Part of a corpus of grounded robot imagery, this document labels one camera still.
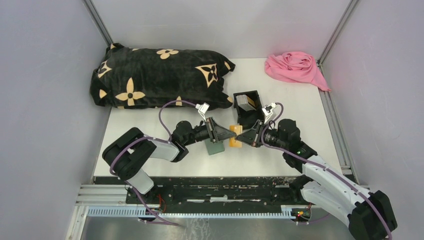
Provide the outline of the gold credit card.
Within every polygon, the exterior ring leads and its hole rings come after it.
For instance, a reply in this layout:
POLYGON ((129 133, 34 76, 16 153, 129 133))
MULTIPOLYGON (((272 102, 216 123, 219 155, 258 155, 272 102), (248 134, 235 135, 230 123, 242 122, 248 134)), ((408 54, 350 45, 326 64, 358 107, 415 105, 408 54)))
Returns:
MULTIPOLYGON (((232 126, 234 128, 237 135, 240 135, 243 132, 243 126, 242 125, 230 125, 230 126, 232 126)), ((242 147, 242 142, 237 141, 236 137, 229 139, 229 147, 230 148, 241 148, 242 147)))

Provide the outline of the black card box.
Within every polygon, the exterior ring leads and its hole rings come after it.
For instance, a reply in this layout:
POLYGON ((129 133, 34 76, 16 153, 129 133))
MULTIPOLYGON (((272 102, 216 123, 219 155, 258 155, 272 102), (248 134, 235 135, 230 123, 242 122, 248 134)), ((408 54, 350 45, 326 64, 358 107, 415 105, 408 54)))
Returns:
POLYGON ((262 103, 257 90, 236 92, 233 94, 233 107, 237 112, 237 123, 244 130, 254 126, 257 120, 265 120, 262 103))

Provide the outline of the green card holder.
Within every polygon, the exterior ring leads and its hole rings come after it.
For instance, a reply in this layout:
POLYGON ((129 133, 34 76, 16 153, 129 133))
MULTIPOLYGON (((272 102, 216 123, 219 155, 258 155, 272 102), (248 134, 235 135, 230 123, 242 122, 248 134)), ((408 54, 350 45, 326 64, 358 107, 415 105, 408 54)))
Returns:
POLYGON ((204 141, 209 156, 216 155, 225 151, 223 141, 212 142, 210 139, 204 141))

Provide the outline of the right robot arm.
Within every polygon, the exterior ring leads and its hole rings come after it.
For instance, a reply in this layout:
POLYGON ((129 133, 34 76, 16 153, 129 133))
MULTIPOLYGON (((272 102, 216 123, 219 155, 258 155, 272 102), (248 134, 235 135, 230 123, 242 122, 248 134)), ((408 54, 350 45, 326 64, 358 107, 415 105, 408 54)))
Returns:
POLYGON ((398 227, 389 197, 372 192, 331 167, 301 139, 296 121, 282 119, 271 129, 261 120, 236 140, 252 147, 282 151, 282 157, 300 176, 290 184, 289 199, 322 208, 347 226, 356 240, 391 240, 398 227))

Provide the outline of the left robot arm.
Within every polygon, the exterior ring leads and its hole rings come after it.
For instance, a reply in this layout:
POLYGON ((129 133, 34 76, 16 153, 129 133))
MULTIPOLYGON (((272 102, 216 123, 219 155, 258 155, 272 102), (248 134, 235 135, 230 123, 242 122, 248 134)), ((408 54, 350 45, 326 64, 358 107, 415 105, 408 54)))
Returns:
POLYGON ((149 159, 162 159, 171 163, 180 162, 188 153, 188 145, 206 141, 217 144, 235 138, 237 134, 219 125, 212 117, 200 125, 180 121, 169 140, 144 134, 139 128, 132 127, 105 148, 102 159, 109 165, 109 172, 132 186, 138 197, 149 204, 158 195, 154 181, 142 169, 149 159))

